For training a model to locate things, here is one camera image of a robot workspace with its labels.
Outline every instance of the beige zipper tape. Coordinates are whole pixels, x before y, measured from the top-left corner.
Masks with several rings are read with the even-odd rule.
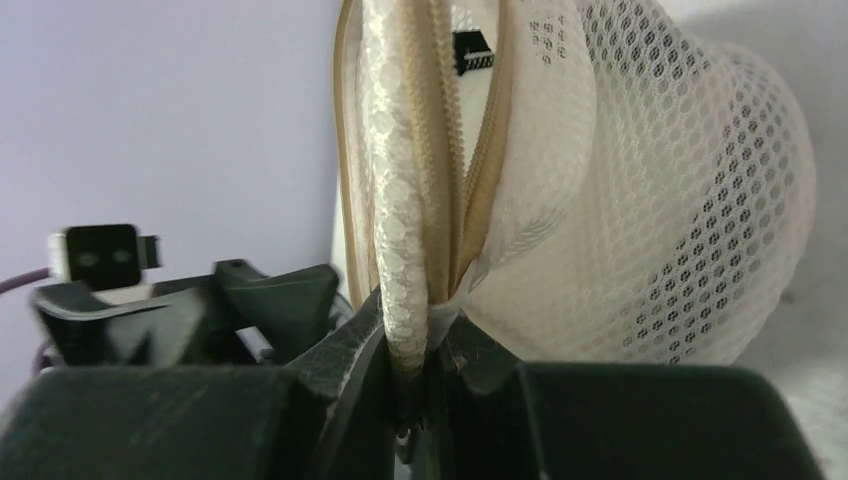
[[[506,156],[506,137],[512,112],[512,83],[515,69],[513,65],[515,33],[514,25],[510,20],[508,3],[508,0],[500,1],[498,41],[489,97],[486,101],[480,135],[477,137],[477,145],[465,179],[462,245],[454,285],[459,285],[471,262],[483,251]]]
[[[340,191],[342,195],[342,220],[344,224],[345,260],[347,281],[350,289],[350,303],[354,310],[362,306],[362,286],[360,285],[359,266],[356,264],[356,232],[353,228],[353,204],[350,193],[350,168],[347,152],[347,132],[344,119],[344,50],[350,11],[355,0],[343,0],[339,21],[336,25],[336,38],[333,42],[333,105],[336,122],[336,144],[339,155]]]
[[[462,240],[462,134],[446,0],[401,0],[403,80],[419,173],[430,305],[453,293]]]

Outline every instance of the honeycomb mesh pattern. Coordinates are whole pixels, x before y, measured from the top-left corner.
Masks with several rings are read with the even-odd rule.
[[[508,221],[494,219],[469,316],[525,359],[732,362],[811,228],[813,153],[795,99],[764,61],[687,35],[654,2],[516,5],[535,65],[516,72],[513,122],[525,124],[510,130],[501,199],[530,206],[501,202]],[[479,11],[468,6],[454,10],[463,25]],[[581,77],[580,52],[594,119],[562,91]],[[575,161],[563,131],[576,121],[593,139]],[[559,188],[544,180],[562,171]]]
[[[457,1],[454,29],[477,25],[497,45],[498,5]],[[652,0],[507,5],[506,154],[465,312],[525,360],[732,362],[812,227],[813,151],[795,98],[765,61],[687,34]],[[352,161],[373,180],[351,203],[375,222],[356,222],[351,241],[363,286],[361,253],[376,245],[384,319],[403,323],[398,343],[418,355],[427,286],[397,6],[361,5]],[[460,91],[469,81],[488,88],[469,74]],[[472,97],[466,152],[485,106],[461,100]]]

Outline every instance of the white wall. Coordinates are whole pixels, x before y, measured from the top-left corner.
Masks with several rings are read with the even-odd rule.
[[[329,259],[333,0],[0,0],[0,278],[46,236],[132,222],[166,268]],[[0,405],[40,332],[0,297]]]

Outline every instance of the zipper teeth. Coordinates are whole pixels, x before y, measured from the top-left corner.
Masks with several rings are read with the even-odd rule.
[[[486,110],[480,134],[474,147],[471,164],[465,177],[463,199],[463,239],[459,253],[459,275],[483,250],[489,231],[489,222],[495,194],[506,156],[506,137],[512,107],[513,53],[511,41],[513,25],[510,5],[500,0],[498,12],[498,44],[495,54],[488,57],[494,63]]]
[[[462,235],[462,136],[453,32],[445,0],[401,1],[403,80],[419,173],[431,304],[454,289]]]
[[[459,255],[462,246],[462,228],[464,206],[463,198],[467,184],[463,177],[463,156],[465,149],[462,141],[462,125],[459,106],[459,84],[456,78],[456,52],[453,45],[453,26],[451,24],[450,2],[445,0],[430,0],[432,12],[433,39],[436,44],[436,61],[438,62],[439,85],[442,90],[442,108],[444,109],[445,124],[447,126],[447,142],[449,157],[446,159],[450,165],[451,190],[450,208],[451,217],[451,245],[449,252],[448,268],[448,296],[445,301],[453,296],[453,292],[459,285],[462,277],[459,269]]]
[[[494,55],[480,55],[465,59],[465,70],[479,70],[482,68],[491,68],[495,63]]]

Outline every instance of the zipper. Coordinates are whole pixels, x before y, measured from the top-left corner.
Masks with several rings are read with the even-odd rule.
[[[354,205],[352,169],[360,168],[356,98],[349,98],[357,81],[358,61],[348,61],[351,48],[352,12],[361,0],[344,0],[336,30],[333,84],[336,132],[339,149],[339,175],[345,251],[354,308],[379,281],[373,240],[373,204]],[[411,125],[414,161],[418,170],[422,206],[422,244],[429,305],[447,304],[457,293],[466,270],[482,252],[489,219],[503,166],[512,100],[513,29],[509,0],[500,0],[494,69],[472,161],[467,174],[463,168],[459,89],[455,49],[448,0],[397,0],[403,49],[402,76],[407,112]],[[366,212],[355,212],[365,205]],[[366,232],[357,236],[354,216],[364,213]],[[365,250],[368,265],[360,265],[358,250]],[[363,279],[369,290],[363,290]],[[385,327],[389,336],[389,323]],[[421,372],[427,329],[391,325],[389,351],[399,390],[400,430],[408,428],[421,414],[423,383]]]

